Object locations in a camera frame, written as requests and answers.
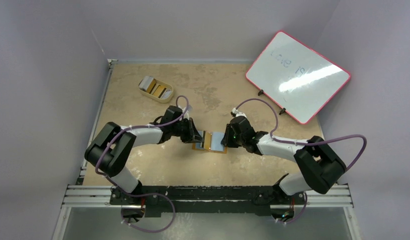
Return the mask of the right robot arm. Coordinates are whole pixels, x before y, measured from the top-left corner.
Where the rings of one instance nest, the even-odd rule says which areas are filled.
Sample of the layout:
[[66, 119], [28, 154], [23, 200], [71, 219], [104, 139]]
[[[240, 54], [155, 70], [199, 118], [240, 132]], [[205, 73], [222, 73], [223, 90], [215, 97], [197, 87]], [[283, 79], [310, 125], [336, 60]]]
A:
[[299, 172], [284, 175], [273, 186], [274, 199], [284, 204], [300, 192], [314, 190], [326, 194], [346, 172], [345, 163], [322, 141], [319, 136], [310, 140], [275, 140], [266, 131], [255, 131], [248, 119], [240, 115], [226, 125], [221, 144], [228, 148], [243, 147], [252, 154], [276, 156], [296, 163]]

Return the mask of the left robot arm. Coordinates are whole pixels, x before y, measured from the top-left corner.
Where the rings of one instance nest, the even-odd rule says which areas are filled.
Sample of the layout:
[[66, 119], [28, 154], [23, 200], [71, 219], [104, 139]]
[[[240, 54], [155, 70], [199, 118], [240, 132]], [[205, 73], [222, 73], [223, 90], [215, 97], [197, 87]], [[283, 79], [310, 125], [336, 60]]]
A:
[[108, 122], [84, 153], [87, 162], [99, 174], [123, 190], [122, 197], [134, 205], [142, 198], [142, 183], [128, 169], [126, 163], [134, 147], [162, 144], [179, 137], [183, 143], [202, 143], [203, 137], [188, 116], [185, 108], [169, 106], [164, 115], [147, 125], [123, 127]]

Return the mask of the orange leather card holder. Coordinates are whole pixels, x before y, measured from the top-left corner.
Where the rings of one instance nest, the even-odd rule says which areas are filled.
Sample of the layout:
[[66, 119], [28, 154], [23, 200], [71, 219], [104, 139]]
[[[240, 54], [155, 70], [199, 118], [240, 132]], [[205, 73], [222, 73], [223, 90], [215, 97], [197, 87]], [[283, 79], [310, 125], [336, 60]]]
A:
[[[203, 136], [203, 130], [198, 131], [201, 136]], [[224, 138], [224, 133], [223, 132], [211, 132], [212, 133], [212, 143], [211, 143], [211, 150], [204, 150], [201, 147], [201, 142], [199, 143], [194, 143], [192, 145], [192, 149], [196, 151], [205, 151], [205, 152], [211, 152], [211, 153], [218, 153], [218, 154], [226, 154], [227, 153], [227, 147], [223, 146], [221, 144], [221, 141]]]

